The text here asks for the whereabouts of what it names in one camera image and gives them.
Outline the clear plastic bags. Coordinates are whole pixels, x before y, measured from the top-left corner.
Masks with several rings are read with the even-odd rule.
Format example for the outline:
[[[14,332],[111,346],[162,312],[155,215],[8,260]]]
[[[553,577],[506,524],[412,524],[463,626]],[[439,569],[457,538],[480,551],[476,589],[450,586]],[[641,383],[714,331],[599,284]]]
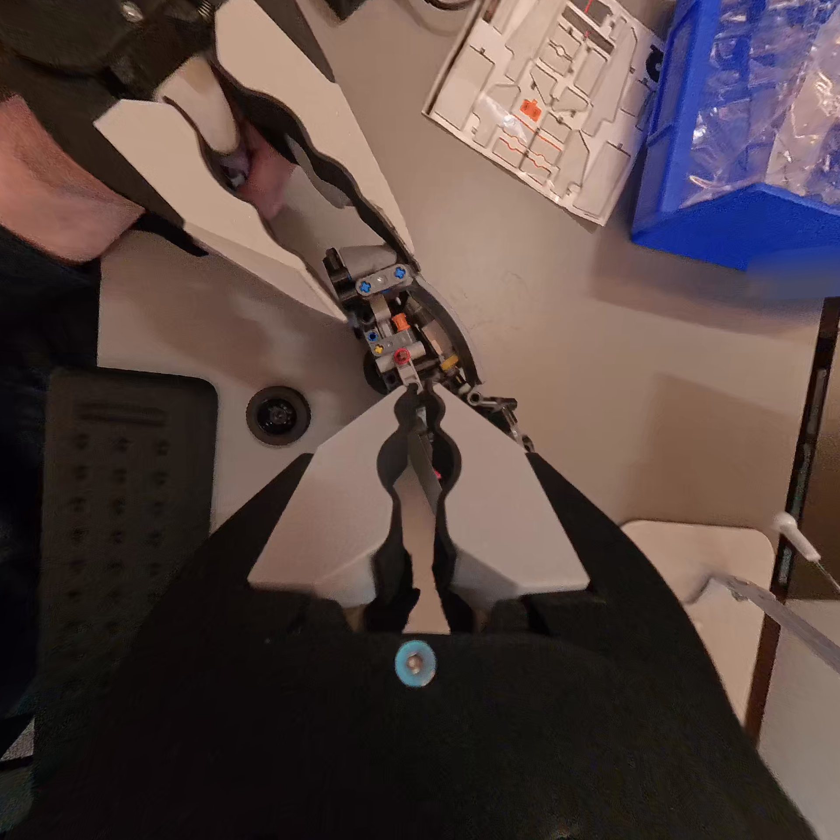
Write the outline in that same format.
[[[720,2],[682,206],[757,184],[839,203],[838,2]]]

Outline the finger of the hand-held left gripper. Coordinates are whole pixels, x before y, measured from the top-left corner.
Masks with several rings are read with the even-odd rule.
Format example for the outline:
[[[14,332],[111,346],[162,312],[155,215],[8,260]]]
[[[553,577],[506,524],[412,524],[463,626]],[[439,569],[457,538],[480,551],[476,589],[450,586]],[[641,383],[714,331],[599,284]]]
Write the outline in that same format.
[[[417,269],[392,189],[297,4],[224,2],[214,28],[217,65],[247,120],[290,152],[330,204],[353,208]]]
[[[171,104],[120,100],[94,123],[199,245],[302,305],[347,321],[305,262],[273,239],[258,211],[217,181],[196,131]]]

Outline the blue plastic bin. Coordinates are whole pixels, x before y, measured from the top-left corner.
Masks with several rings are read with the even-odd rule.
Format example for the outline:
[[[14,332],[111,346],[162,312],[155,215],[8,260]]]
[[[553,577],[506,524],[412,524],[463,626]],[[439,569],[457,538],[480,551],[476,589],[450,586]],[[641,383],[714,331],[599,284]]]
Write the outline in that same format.
[[[692,134],[720,2],[678,2],[668,33],[637,195],[635,244],[754,275],[838,272],[839,203],[757,184],[682,206]]]

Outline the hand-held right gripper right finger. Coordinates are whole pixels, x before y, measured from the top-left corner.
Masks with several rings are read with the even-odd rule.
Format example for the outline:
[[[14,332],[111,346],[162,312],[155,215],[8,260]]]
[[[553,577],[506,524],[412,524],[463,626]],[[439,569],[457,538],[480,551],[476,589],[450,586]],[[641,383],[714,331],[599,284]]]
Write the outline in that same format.
[[[529,451],[441,385],[423,403],[439,486],[434,575],[442,601],[489,611],[522,596],[584,592],[590,576]]]

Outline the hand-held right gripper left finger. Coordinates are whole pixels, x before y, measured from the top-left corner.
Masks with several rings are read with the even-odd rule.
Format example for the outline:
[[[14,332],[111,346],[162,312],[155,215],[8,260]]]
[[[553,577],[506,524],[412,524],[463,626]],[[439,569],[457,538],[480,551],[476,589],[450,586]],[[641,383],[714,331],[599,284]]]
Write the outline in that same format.
[[[418,406],[418,386],[400,386],[318,447],[248,574],[252,587],[342,607],[398,599],[411,561],[395,485]]]

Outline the white book stand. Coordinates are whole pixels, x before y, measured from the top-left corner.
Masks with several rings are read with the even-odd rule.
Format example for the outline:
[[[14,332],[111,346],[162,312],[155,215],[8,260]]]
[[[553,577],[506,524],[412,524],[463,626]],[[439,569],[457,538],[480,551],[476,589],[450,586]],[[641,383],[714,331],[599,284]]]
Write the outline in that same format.
[[[684,607],[742,724],[766,618],[838,672],[838,643],[770,591],[774,548],[762,532],[649,520],[621,530]]]

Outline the black lego wheel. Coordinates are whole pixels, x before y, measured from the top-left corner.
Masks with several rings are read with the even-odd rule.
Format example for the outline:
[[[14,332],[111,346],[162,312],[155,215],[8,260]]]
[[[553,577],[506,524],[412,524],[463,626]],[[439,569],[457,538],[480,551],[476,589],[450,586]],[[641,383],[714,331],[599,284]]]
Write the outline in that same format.
[[[248,429],[261,443],[282,447],[296,443],[308,431],[312,411],[306,397],[294,388],[273,385],[254,394],[246,407]]]

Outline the person's left hand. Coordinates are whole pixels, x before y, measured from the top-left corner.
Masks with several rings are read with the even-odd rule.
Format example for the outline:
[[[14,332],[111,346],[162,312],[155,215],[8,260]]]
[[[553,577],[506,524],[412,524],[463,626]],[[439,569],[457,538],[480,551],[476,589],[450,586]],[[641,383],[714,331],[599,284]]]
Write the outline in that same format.
[[[274,219],[296,165],[249,122],[236,118],[247,158],[237,195]],[[10,96],[1,105],[1,223],[48,255],[79,265],[101,257],[145,214],[73,161],[30,111]]]

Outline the partly built lego car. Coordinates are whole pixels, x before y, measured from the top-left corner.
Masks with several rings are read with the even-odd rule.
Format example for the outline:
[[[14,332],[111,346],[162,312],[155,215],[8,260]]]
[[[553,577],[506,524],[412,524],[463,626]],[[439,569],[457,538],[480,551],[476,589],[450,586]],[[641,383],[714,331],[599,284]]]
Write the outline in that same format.
[[[500,431],[480,430],[466,409],[446,416],[449,432],[464,433],[461,474],[449,497],[454,514],[508,526],[514,518],[535,522],[541,489],[521,448],[514,400],[481,393],[483,379],[473,343],[447,302],[417,269],[386,246],[331,248],[323,261],[342,310],[356,328],[372,366],[374,383],[385,397],[351,425],[318,447],[312,465],[335,468],[333,482],[359,480],[364,497],[383,497],[405,465],[405,429],[395,415],[408,396],[406,384],[440,385]],[[401,372],[408,371],[407,382]]]

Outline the person's left forearm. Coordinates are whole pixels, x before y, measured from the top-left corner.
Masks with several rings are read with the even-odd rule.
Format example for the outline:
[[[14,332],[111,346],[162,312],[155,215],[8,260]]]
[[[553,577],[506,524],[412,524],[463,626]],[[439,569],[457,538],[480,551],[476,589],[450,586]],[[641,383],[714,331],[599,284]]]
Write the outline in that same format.
[[[101,282],[99,258],[71,264],[2,228],[2,370],[95,367]]]

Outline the black perforated office chair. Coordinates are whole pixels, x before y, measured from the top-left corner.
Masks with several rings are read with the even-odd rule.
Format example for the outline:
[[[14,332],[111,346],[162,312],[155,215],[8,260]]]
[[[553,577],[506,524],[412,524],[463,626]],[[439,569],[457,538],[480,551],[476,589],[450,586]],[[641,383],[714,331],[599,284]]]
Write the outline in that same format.
[[[192,377],[60,370],[49,384],[35,767],[75,751],[140,625],[211,526],[217,394]]]

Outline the white sticker sheet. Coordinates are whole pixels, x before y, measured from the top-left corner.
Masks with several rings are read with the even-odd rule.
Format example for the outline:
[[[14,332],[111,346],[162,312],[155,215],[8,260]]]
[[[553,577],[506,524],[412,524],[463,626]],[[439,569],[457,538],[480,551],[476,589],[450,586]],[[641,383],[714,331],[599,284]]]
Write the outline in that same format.
[[[620,2],[478,2],[423,115],[604,226],[647,133],[664,45]]]

